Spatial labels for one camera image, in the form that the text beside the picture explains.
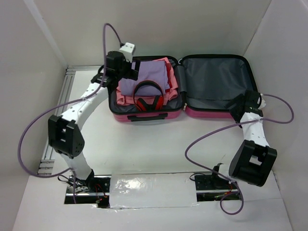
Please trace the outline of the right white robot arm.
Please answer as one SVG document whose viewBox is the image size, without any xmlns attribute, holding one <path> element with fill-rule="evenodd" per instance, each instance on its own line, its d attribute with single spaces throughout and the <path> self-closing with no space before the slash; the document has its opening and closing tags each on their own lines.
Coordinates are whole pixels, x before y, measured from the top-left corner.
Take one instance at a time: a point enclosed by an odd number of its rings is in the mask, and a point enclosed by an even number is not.
<svg viewBox="0 0 308 231">
<path fill-rule="evenodd" d="M 211 175 L 210 183 L 216 189 L 222 188 L 227 178 L 241 180 L 262 187 L 277 158 L 277 151 L 270 147 L 263 129 L 265 101 L 260 93 L 247 90 L 226 104 L 230 115 L 242 128 L 244 141 L 231 163 L 219 165 L 218 172 Z"/>
</svg>

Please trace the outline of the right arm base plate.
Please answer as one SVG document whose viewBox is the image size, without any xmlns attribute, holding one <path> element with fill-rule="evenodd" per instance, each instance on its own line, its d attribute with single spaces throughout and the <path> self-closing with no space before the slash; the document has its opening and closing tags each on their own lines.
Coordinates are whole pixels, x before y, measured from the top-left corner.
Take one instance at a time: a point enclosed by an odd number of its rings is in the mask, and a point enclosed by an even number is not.
<svg viewBox="0 0 308 231">
<path fill-rule="evenodd" d="M 195 175 L 194 182 L 197 191 L 231 191 L 237 190 L 236 186 L 229 181 L 212 175 Z"/>
</svg>

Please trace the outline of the red and black headphones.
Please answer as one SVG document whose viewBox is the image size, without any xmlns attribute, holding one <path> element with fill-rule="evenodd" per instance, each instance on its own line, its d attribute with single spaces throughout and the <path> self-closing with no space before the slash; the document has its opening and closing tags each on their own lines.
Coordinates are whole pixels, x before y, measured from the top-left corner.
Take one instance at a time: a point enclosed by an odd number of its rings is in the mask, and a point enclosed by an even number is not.
<svg viewBox="0 0 308 231">
<path fill-rule="evenodd" d="M 156 95 L 154 97 L 154 100 L 152 103 L 147 103 L 143 98 L 139 97 L 138 99 L 136 99 L 136 93 L 137 91 L 141 88 L 141 87 L 145 87 L 145 86 L 151 86 L 156 88 L 157 90 L 160 91 L 160 95 Z M 133 91 L 133 103 L 135 105 L 135 107 L 141 111 L 141 112 L 146 112 L 146 111 L 158 111 L 161 110 L 163 105 L 164 105 L 164 94 L 163 91 L 161 89 L 161 87 L 150 80 L 145 80 L 142 81 L 140 83 L 138 83 Z"/>
</svg>

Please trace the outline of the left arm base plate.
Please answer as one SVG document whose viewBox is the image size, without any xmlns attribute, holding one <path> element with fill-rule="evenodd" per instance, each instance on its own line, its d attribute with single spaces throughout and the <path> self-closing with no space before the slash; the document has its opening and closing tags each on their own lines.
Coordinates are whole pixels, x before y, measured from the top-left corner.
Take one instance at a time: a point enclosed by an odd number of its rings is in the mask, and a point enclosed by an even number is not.
<svg viewBox="0 0 308 231">
<path fill-rule="evenodd" d="M 82 186 L 77 182 L 75 187 L 76 195 L 107 196 L 110 190 L 111 176 L 95 176 L 89 186 Z"/>
</svg>

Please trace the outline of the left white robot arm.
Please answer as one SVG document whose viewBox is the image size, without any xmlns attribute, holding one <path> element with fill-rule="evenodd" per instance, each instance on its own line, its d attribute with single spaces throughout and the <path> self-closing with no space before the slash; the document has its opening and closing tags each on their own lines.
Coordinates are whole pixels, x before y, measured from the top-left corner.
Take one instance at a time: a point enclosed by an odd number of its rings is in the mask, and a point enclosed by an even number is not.
<svg viewBox="0 0 308 231">
<path fill-rule="evenodd" d="M 90 85 L 75 103 L 59 116 L 48 119 L 49 145 L 60 154 L 72 170 L 78 187 L 90 192 L 95 186 L 94 171 L 83 154 L 83 125 L 94 110 L 108 98 L 108 91 L 117 88 L 122 78 L 137 80 L 139 65 L 132 68 L 132 50 L 110 51 L 105 64 L 90 81 Z"/>
</svg>

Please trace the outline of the red cartoon print garment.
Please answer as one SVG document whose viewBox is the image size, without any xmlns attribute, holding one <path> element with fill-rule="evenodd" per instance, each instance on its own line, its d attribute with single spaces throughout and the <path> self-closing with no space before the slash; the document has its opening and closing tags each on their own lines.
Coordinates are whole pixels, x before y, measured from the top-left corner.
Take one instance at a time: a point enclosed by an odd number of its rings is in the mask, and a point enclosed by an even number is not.
<svg viewBox="0 0 308 231">
<path fill-rule="evenodd" d="M 173 68 L 167 70 L 167 86 L 166 92 L 173 91 L 177 87 L 176 77 Z"/>
</svg>

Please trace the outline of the pink sweater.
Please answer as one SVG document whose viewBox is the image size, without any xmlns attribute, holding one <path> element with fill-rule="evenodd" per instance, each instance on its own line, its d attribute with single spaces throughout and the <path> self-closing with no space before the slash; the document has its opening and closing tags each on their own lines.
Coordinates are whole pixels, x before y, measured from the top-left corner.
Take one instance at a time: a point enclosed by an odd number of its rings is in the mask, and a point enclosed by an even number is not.
<svg viewBox="0 0 308 231">
<path fill-rule="evenodd" d="M 173 68 L 171 62 L 168 60 L 168 58 L 164 57 L 161 59 L 156 59 L 154 61 L 159 61 L 159 60 L 164 60 L 166 62 L 166 66 L 167 66 L 167 70 Z M 164 94 L 164 105 L 167 104 L 168 101 L 171 101 L 175 98 L 177 98 L 178 96 L 178 84 L 177 87 L 170 92 L 166 92 Z M 141 87 L 137 93 L 136 93 L 136 99 L 140 96 L 141 98 L 143 98 L 147 103 L 152 103 L 154 100 L 154 97 L 156 95 L 160 95 L 160 91 L 157 90 L 154 87 L 151 86 L 145 86 L 145 87 Z M 121 92 L 118 90 L 118 87 L 116 88 L 116 103 L 118 105 L 130 105 L 130 104 L 134 104 L 133 103 L 133 98 L 132 96 L 124 96 L 121 94 Z"/>
</svg>

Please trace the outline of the purple garment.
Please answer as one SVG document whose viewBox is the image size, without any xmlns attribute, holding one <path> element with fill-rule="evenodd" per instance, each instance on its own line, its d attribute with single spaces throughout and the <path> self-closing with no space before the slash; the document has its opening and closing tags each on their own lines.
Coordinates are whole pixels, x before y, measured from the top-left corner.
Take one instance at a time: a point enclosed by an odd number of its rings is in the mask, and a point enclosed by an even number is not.
<svg viewBox="0 0 308 231">
<path fill-rule="evenodd" d="M 140 62 L 137 81 L 121 79 L 118 90 L 124 96 L 133 96 L 136 86 L 143 81 L 150 80 L 161 88 L 163 94 L 170 90 L 167 76 L 167 66 L 164 60 Z"/>
</svg>

